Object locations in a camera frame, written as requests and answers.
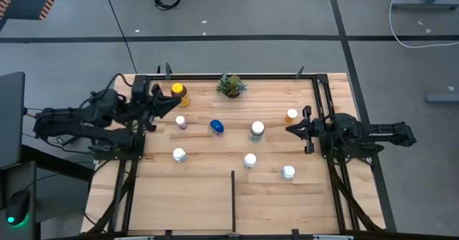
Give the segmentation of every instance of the mouse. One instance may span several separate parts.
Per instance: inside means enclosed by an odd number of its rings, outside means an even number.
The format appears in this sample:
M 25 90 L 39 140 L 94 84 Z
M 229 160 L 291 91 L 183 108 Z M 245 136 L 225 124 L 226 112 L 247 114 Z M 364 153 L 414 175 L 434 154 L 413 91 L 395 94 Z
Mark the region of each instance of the mouse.
M 23 222 L 29 211 L 30 193 L 28 189 L 17 191 L 9 199 L 6 205 L 6 221 L 16 226 Z

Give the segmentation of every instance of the wooden table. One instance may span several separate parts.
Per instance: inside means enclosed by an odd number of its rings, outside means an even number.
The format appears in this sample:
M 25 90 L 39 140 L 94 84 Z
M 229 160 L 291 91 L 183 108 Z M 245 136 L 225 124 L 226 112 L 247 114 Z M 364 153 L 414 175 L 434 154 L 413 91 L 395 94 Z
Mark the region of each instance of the wooden table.
M 133 81 L 133 75 L 126 77 Z M 331 73 L 328 78 L 335 111 L 356 116 L 346 74 Z M 146 135 L 145 154 L 138 164 L 129 234 L 162 235 L 165 229 L 173 229 L 173 234 L 231 233 L 228 210 L 231 206 L 227 199 L 231 171 L 235 172 L 238 234 L 291 234 L 292 229 L 299 229 L 300 234 L 339 232 L 328 169 L 318 141 L 315 140 L 316 152 L 306 155 L 306 142 L 285 131 L 288 124 L 284 118 L 290 108 L 300 112 L 310 105 L 312 117 L 318 117 L 312 82 L 245 80 L 248 91 L 236 99 L 216 92 L 216 80 L 180 82 L 188 89 L 191 103 L 158 119 L 157 131 Z M 175 81 L 157 83 L 168 94 Z M 131 95 L 131 89 L 121 80 L 115 82 L 115 89 L 127 97 Z M 321 96 L 325 99 L 323 89 Z M 186 118 L 186 130 L 175 125 L 177 115 Z M 209 129 L 213 119 L 224 124 L 223 135 L 214 135 Z M 265 124 L 260 143 L 248 139 L 250 126 L 256 120 Z M 172 158 L 174 148 L 183 148 L 188 153 L 185 163 L 178 164 Z M 243 166 L 247 153 L 257 156 L 252 170 Z M 280 169 L 284 165 L 295 168 L 292 181 L 281 180 Z M 347 166 L 355 199 L 384 228 L 371 168 L 359 160 Z M 117 172 L 118 161 L 112 160 L 95 174 L 86 208 L 92 220 L 97 221 L 111 202 Z M 343 197 L 341 201 L 346 227 L 350 229 L 349 211 Z M 120 208 L 118 230 L 122 213 Z M 82 231 L 91 227 L 84 219 Z

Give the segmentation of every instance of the potted plant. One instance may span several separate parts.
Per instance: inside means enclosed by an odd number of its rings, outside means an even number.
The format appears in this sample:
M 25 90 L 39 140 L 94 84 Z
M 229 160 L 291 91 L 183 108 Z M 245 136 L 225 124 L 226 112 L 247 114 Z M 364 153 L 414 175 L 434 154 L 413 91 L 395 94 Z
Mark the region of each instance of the potted plant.
M 217 91 L 225 94 L 229 98 L 235 98 L 247 90 L 247 85 L 241 81 L 237 75 L 228 77 L 223 74 L 217 86 Z

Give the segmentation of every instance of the white bottle cap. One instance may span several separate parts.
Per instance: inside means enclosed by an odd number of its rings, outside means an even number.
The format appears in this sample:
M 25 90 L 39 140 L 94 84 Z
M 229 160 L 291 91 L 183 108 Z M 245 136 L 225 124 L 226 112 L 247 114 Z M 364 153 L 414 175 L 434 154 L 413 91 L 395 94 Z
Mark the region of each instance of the white bottle cap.
M 290 118 L 296 118 L 298 116 L 298 112 L 294 109 L 290 109 L 287 111 L 287 115 Z
M 172 153 L 173 157 L 175 160 L 181 159 L 183 156 L 185 156 L 185 150 L 182 148 L 177 148 L 174 150 Z
M 264 129 L 265 129 L 265 125 L 263 125 L 263 123 L 260 122 L 260 121 L 254 122 L 254 123 L 252 124 L 252 131 L 253 131 L 254 133 L 257 133 L 257 134 L 263 133 L 263 130 L 264 130 Z
M 183 125 L 185 123 L 185 117 L 179 115 L 175 118 L 175 123 L 177 123 L 177 125 Z
M 295 169 L 291 165 L 286 165 L 283 171 L 286 178 L 292 178 L 295 175 Z
M 254 165 L 257 162 L 257 156 L 253 153 L 249 153 L 245 156 L 244 162 L 248 165 Z

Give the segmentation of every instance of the gray floor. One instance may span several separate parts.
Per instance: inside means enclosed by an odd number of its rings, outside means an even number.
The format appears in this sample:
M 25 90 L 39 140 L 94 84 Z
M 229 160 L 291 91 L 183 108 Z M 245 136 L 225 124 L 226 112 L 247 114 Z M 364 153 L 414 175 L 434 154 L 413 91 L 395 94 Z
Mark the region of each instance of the gray floor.
M 337 35 L 330 0 L 183 0 L 159 11 L 151 0 L 112 0 L 126 36 L 250 34 Z M 349 35 L 390 35 L 390 0 L 338 0 Z M 459 34 L 457 11 L 396 11 L 403 35 Z M 119 37 L 107 0 L 56 0 L 45 21 L 8 20 L 0 37 Z M 408 42 L 432 44 L 434 42 Z M 347 72 L 340 42 L 134 42 L 141 73 L 169 62 L 174 72 Z M 380 154 L 394 219 L 401 232 L 459 236 L 458 105 L 428 105 L 424 94 L 459 90 L 459 46 L 405 49 L 396 42 L 351 42 L 373 123 L 404 120 L 418 143 L 388 145 Z M 28 107 L 76 106 L 116 72 L 133 73 L 124 43 L 0 44 L 0 74 L 26 72 Z M 32 133 L 26 119 L 24 132 Z M 73 161 L 24 137 L 26 144 Z M 39 199 L 61 216 L 43 223 L 43 238 L 78 234 L 87 184 L 54 177 L 39 185 Z

